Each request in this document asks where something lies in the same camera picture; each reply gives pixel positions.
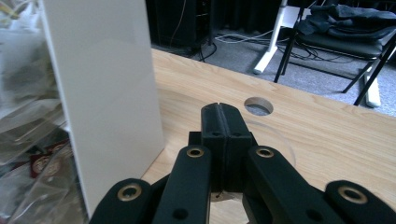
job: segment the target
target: screw hole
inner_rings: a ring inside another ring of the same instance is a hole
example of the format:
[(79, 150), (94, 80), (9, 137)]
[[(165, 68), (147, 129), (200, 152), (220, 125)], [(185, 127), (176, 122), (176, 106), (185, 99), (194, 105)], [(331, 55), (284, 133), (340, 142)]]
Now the screw hole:
[(368, 199), (366, 195), (357, 189), (351, 187), (343, 186), (338, 189), (338, 193), (347, 201), (352, 203), (363, 204), (367, 203)]
[(306, 210), (306, 215), (316, 222), (323, 221), (322, 214), (316, 210), (313, 210), (313, 209)]
[(198, 158), (204, 155), (204, 151), (200, 148), (192, 148), (187, 151), (187, 155), (192, 158)]
[(117, 196), (123, 202), (136, 199), (142, 193), (142, 189), (137, 184), (130, 184), (119, 190)]
[(174, 211), (173, 217), (177, 220), (184, 220), (189, 216), (189, 213), (186, 209), (178, 208)]
[(259, 148), (256, 150), (256, 154), (263, 158), (271, 158), (274, 156), (274, 152), (268, 148)]

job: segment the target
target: brass ring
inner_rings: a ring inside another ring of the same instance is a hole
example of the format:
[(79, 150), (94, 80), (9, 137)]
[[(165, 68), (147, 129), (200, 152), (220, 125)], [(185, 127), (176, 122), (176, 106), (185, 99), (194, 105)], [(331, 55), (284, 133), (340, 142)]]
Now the brass ring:
[(275, 155), (274, 152), (268, 148), (258, 148), (256, 154), (263, 158), (271, 158)]
[[(348, 192), (351, 191), (354, 194), (356, 194), (356, 197), (348, 195)], [(351, 187), (347, 186), (342, 186), (338, 188), (338, 193), (346, 200), (352, 202), (352, 203), (358, 203), (358, 204), (364, 204), (368, 202), (367, 196), (364, 195), (362, 192), (360, 192), (357, 189), (353, 189)]]
[(187, 150), (187, 155), (192, 158), (198, 158), (204, 155), (204, 151), (198, 147), (195, 147)]
[[(134, 189), (134, 193), (132, 194), (125, 193), (125, 191), (128, 189)], [(122, 189), (120, 189), (117, 196), (121, 201), (129, 202), (139, 197), (140, 194), (142, 194), (142, 188), (138, 184), (129, 184), (127, 186), (124, 186)]]

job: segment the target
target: wooden table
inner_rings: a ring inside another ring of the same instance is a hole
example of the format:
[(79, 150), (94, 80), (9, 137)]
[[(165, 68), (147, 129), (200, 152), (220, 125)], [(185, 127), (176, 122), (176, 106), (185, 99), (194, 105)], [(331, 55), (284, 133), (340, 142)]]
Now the wooden table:
[[(158, 50), (152, 53), (165, 149), (143, 176), (149, 183), (171, 171), (189, 132), (200, 131), (201, 108), (222, 102), (240, 110), (259, 144), (285, 154), (290, 146), (295, 168), (312, 186), (324, 189), (330, 181), (349, 180), (396, 209), (396, 118)], [(266, 99), (274, 111), (251, 114), (245, 108), (250, 97)], [(251, 125), (253, 121), (261, 125)], [(274, 130), (277, 137), (265, 137)], [(237, 200), (212, 203), (210, 216), (211, 223), (248, 222)]]

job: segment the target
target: chair leg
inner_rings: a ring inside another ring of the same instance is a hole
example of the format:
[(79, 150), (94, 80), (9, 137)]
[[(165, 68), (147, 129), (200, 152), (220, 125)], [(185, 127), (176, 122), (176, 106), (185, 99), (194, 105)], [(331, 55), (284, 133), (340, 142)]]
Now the chair leg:
[(294, 37), (295, 37), (295, 35), (291, 38), (288, 45), (286, 46), (285, 52), (283, 53), (282, 60), (280, 61), (280, 65), (277, 68), (276, 77), (275, 77), (274, 82), (277, 82), (279, 80), (280, 75), (284, 75), (286, 72), (286, 67), (289, 62), (291, 50), (294, 45)]
[(364, 76), (367, 70), (370, 69), (370, 73), (372, 73), (375, 70), (375, 67), (378, 66), (378, 63), (379, 63), (379, 59), (371, 63), (367, 63), (366, 66), (363, 68), (363, 70), (355, 78), (353, 78), (353, 80), (349, 83), (349, 85), (343, 90), (343, 93), (347, 93), (349, 89)]
[(370, 79), (367, 81), (367, 83), (364, 86), (363, 90), (361, 90), (361, 93), (359, 94), (358, 98), (356, 99), (356, 101), (355, 101), (355, 103), (353, 105), (359, 105), (361, 103), (361, 100), (364, 98), (364, 96), (366, 95), (367, 91), (370, 89), (370, 86), (373, 84), (374, 80), (376, 79), (376, 77), (378, 76), (379, 72), (381, 71), (382, 67), (387, 62), (387, 59), (393, 53), (394, 49), (396, 48), (396, 35), (393, 35), (393, 37), (389, 41), (389, 43), (390, 44), (388, 46), (387, 51), (385, 52), (384, 55), (382, 55), (378, 66), (375, 67), (375, 70), (371, 74)]

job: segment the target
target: black cabinet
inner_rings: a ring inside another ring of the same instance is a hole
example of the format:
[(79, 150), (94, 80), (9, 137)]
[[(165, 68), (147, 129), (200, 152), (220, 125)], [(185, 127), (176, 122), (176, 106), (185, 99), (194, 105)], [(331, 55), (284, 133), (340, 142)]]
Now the black cabinet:
[(167, 46), (199, 47), (212, 40), (223, 18), (216, 0), (147, 0), (151, 41)]

